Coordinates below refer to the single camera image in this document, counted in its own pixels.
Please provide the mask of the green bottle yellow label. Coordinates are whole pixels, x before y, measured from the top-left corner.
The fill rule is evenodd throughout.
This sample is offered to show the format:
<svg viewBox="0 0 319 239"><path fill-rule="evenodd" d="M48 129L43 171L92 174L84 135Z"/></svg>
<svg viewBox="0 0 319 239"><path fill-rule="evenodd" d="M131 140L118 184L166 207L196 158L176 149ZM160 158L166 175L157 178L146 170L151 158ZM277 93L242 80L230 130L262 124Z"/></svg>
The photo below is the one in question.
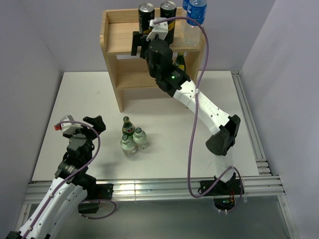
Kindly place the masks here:
<svg viewBox="0 0 319 239"><path fill-rule="evenodd" d="M178 67L179 69L186 71L186 63L184 59L184 53L183 52L178 52L177 57L175 59L175 66Z"/></svg>

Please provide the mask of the black can yellow label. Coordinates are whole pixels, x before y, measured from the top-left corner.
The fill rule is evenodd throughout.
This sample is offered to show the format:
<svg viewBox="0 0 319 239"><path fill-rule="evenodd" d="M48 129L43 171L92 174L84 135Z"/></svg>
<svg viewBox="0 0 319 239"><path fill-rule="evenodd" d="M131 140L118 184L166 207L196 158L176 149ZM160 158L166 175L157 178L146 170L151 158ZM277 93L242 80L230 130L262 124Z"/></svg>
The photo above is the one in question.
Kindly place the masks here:
<svg viewBox="0 0 319 239"><path fill-rule="evenodd" d="M176 16L176 4L172 1L164 1L160 5L160 17L171 18ZM172 44L174 40L175 20L169 20L168 33L165 37L165 41L168 44Z"/></svg>

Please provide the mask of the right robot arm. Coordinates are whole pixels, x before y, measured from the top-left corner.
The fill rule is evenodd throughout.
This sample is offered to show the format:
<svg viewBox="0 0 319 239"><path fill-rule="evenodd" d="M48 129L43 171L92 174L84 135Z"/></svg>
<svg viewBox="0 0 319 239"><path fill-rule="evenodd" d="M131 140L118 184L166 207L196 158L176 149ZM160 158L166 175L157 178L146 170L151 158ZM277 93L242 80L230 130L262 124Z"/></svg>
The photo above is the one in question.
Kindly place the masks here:
<svg viewBox="0 0 319 239"><path fill-rule="evenodd" d="M147 40L145 34L135 31L131 55L137 54L138 47L141 48L140 57L146 60L149 74L157 86L189 108L195 113L195 118L200 119L209 129L211 137L205 145L217 157L215 176L220 179L215 183L216 190L227 194L233 188L235 170L231 147L235 143L240 118L221 110L196 88L194 81L173 64L173 52L166 41L158 36Z"/></svg>

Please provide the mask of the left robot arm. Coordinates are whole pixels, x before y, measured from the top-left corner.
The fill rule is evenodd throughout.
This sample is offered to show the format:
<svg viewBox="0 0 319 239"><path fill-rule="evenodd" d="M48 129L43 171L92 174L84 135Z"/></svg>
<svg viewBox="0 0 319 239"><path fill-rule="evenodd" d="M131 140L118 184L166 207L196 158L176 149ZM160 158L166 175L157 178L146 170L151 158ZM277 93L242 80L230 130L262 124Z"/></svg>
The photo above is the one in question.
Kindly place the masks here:
<svg viewBox="0 0 319 239"><path fill-rule="evenodd" d="M101 116L84 117L82 122L65 116L54 126L69 140L54 179L27 222L8 239L51 239L67 214L85 199L95 197L96 179L86 172L100 150L100 134L106 130Z"/></svg>

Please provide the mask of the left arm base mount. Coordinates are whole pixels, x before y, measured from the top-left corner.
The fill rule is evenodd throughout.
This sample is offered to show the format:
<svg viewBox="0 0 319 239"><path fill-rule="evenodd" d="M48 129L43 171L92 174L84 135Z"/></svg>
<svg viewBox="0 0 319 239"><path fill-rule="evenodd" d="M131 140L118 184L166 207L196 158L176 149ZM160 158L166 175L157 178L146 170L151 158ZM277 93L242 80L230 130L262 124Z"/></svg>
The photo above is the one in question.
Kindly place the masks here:
<svg viewBox="0 0 319 239"><path fill-rule="evenodd" d="M113 184L95 184L89 190L85 200L94 200L94 202L82 202L78 205L78 212L81 214L95 214L100 208L102 200L111 200L113 194Z"/></svg>

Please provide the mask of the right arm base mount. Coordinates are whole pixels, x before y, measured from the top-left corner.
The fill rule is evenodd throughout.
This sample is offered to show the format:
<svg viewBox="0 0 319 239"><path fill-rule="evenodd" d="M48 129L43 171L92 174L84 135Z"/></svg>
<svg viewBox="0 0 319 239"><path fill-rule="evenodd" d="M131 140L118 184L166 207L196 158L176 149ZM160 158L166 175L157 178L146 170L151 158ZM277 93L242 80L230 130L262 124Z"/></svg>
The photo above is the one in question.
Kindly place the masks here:
<svg viewBox="0 0 319 239"><path fill-rule="evenodd" d="M218 181L216 186L212 188L205 196L212 196L214 205L219 210L231 210L236 205L235 196L244 194L244 188L239 179L235 179L231 183Z"/></svg>

